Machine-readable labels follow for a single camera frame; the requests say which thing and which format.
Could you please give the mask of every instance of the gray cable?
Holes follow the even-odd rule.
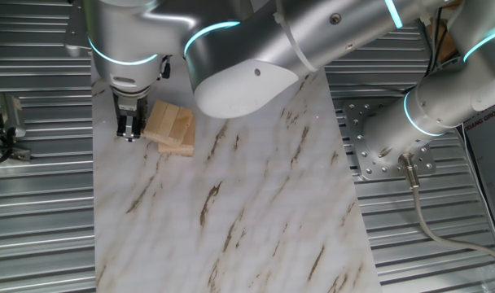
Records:
[[[484,252],[486,254],[489,254],[489,255],[495,257],[495,251],[493,251],[489,248],[482,247],[482,246],[474,244],[474,243],[467,243],[467,242],[456,241],[456,240],[448,240],[448,239],[439,237],[436,234],[434,234],[434,232],[432,232],[430,230],[430,228],[428,228],[428,225],[425,222],[425,219],[423,218],[423,214],[421,212],[421,202],[419,200],[418,187],[412,188],[412,193],[414,194],[414,207],[416,208],[416,213],[418,214],[419,224],[421,225],[421,228],[423,229],[423,231],[430,238],[434,239],[434,241],[436,241],[440,244],[459,247],[459,248],[463,248],[463,249],[473,249],[473,250],[481,251],[481,252]]]

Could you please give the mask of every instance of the white end cap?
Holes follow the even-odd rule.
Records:
[[[260,109],[298,79],[288,69],[248,59],[202,81],[195,101],[208,116],[236,118]]]

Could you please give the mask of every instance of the metal slat floor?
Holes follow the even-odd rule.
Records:
[[[93,292],[94,215],[90,57],[62,47],[66,0],[0,0],[0,90],[22,98],[28,166],[0,167],[0,292]],[[400,97],[419,81],[427,46],[417,25],[326,66],[337,109],[347,98]],[[342,133],[344,114],[337,111]],[[385,293],[484,292],[495,264],[442,247],[417,226],[401,179],[362,181],[349,161]],[[431,148],[438,173],[422,179],[423,211],[440,235],[494,245],[486,211],[455,133]]]
[[[0,292],[93,292],[90,57],[66,1],[0,1],[0,91],[21,97],[32,163],[0,167]]]

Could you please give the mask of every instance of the cable connector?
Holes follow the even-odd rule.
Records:
[[[414,188],[419,188],[418,172],[416,171],[414,163],[412,162],[412,155],[411,154],[401,155],[400,162],[406,171],[405,177],[407,179],[407,182],[409,183],[410,189],[412,190]]]

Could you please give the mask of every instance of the aluminum arm segment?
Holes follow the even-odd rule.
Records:
[[[364,122],[363,139],[376,162],[397,165],[402,154],[495,104],[495,0],[466,0],[449,33],[464,61],[431,74]]]
[[[273,0],[255,14],[248,0],[83,3],[96,68],[118,95],[146,95],[162,56],[182,55],[199,107],[231,118],[447,2]]]

